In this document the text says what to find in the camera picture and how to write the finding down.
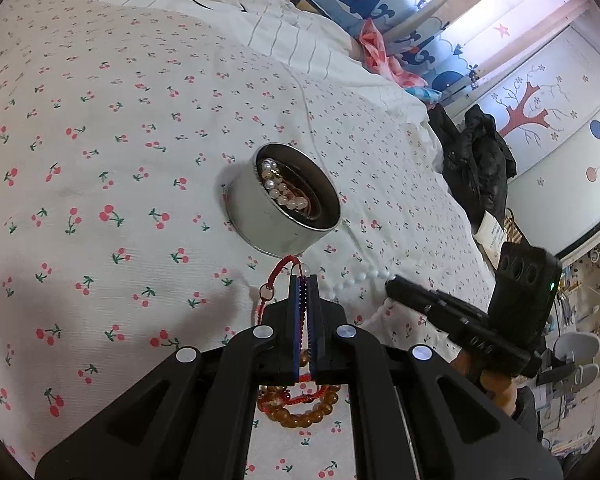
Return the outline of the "person's right hand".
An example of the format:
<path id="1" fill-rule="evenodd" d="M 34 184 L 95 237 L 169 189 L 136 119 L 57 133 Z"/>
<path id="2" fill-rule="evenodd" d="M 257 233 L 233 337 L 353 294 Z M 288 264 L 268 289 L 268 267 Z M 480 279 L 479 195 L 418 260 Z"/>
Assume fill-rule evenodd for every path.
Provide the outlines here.
<path id="1" fill-rule="evenodd" d="M 471 380 L 476 380 L 486 395 L 508 416 L 516 410 L 517 386 L 513 378 L 486 370 L 482 364 L 465 350 L 460 350 L 451 366 Z"/>

